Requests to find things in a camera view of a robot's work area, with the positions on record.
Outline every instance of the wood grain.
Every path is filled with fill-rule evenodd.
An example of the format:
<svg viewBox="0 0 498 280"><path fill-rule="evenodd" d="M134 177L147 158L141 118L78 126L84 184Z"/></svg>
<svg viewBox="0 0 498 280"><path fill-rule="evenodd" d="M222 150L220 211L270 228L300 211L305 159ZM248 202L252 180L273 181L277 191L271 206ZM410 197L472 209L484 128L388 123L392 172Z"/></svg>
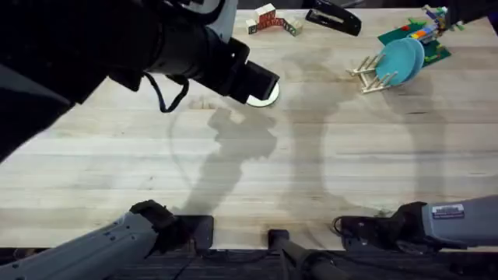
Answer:
<svg viewBox="0 0 498 280"><path fill-rule="evenodd" d="M302 19L305 11L288 11ZM281 98L254 109L193 85L161 114L147 82L106 80L84 106L0 166L0 247L52 247L146 199L212 214L216 248L263 248L285 228L305 247L341 248L338 215L498 191L498 38L487 20L442 38L453 56L409 84L361 96L346 73L381 50L377 36L417 9L356 9L359 37L304 22L234 36L281 76ZM158 76L167 99L179 90Z"/></svg>

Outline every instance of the teal plate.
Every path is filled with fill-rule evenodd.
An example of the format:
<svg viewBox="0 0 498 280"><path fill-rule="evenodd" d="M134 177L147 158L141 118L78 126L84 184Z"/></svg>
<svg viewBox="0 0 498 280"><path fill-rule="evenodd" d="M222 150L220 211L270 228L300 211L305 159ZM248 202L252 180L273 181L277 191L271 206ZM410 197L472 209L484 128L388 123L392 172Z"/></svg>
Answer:
<svg viewBox="0 0 498 280"><path fill-rule="evenodd" d="M422 43L420 43L418 40L415 40L413 38L405 38L402 40L405 40L408 43L410 43L413 46L413 48L415 49L415 66L413 67L413 70L412 70L412 73L410 74L410 76L404 81L404 82L407 82L407 81L415 78L415 76L417 76L417 74L419 74L420 70L422 70L423 62L425 61L425 57L426 57L426 51L424 50Z"/></svg>
<svg viewBox="0 0 498 280"><path fill-rule="evenodd" d="M406 40L394 40L390 42L382 50L381 54L385 54L385 56L375 68L379 79L382 79L388 73L398 72L389 82L390 86L397 86L402 84L412 74L416 62L416 51L412 44Z"/></svg>

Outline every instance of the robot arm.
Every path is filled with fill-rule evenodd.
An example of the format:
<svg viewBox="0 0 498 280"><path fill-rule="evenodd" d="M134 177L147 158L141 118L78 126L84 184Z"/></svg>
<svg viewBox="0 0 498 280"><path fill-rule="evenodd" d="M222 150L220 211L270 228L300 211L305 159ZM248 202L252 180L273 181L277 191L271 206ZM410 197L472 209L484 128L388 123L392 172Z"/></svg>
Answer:
<svg viewBox="0 0 498 280"><path fill-rule="evenodd" d="M347 250L351 244L361 244L432 254L443 248L498 246L497 216L495 195L458 202L414 202L401 206L390 218L343 216L333 223Z"/></svg>
<svg viewBox="0 0 498 280"><path fill-rule="evenodd" d="M54 249L0 267L1 279L104 279L117 269L148 257L153 251L183 245L189 233L166 208L154 201L85 236Z"/></svg>
<svg viewBox="0 0 498 280"><path fill-rule="evenodd" d="M0 2L0 162L86 98L106 78L137 91L149 73L195 80L246 103L268 99L279 77L247 61L232 38L234 0Z"/></svg>

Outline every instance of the black strap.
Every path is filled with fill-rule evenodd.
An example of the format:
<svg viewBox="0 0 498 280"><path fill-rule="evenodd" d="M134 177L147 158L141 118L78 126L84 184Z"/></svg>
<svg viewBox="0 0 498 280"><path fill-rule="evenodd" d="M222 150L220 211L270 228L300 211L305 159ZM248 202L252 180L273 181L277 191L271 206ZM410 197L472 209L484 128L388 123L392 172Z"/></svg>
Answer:
<svg viewBox="0 0 498 280"><path fill-rule="evenodd" d="M190 83L188 82L188 79L185 78L184 76L175 76L175 75L166 75L168 79L171 79L178 85L183 86L180 93L178 93L177 97L174 98L173 102L171 103L170 107L166 108L166 104L164 103L164 98L163 94L161 93L161 89L157 85L156 80L152 75L150 75L147 72L143 72L143 75L149 80L150 84L153 86L154 90L156 91L157 94L157 99L159 101L159 109L163 113L171 113L175 109L177 109L178 105L180 104L181 100L187 96L188 89L190 86Z"/></svg>

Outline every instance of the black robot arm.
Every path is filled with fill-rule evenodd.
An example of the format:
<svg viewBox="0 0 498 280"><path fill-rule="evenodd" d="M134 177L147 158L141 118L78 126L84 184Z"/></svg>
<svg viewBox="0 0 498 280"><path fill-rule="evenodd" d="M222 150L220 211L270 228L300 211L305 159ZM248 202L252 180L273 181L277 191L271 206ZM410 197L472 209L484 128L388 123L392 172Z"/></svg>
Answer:
<svg viewBox="0 0 498 280"><path fill-rule="evenodd" d="M237 1L194 12L185 0L15 0L0 3L0 161L83 103L110 77L138 90L143 77L170 112L189 79L246 103L268 99L279 77L247 61L249 47L231 38ZM225 20L218 28L211 23ZM184 86L170 107L148 73Z"/></svg>

